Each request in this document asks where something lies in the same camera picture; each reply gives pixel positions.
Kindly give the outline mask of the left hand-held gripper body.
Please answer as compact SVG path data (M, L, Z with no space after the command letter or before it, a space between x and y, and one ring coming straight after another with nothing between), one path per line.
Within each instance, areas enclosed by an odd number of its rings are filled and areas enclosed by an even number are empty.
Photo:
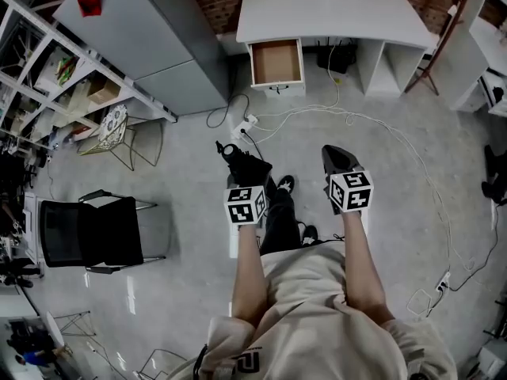
M256 225L268 205L266 189L273 166L261 163L253 168L230 171L223 205L233 226Z

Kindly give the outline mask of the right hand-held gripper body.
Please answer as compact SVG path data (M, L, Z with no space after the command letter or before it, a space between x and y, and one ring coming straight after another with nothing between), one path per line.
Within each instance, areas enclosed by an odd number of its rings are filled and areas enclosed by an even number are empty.
M322 148L324 189L335 215L369 208L374 185L371 174L355 155L338 146Z

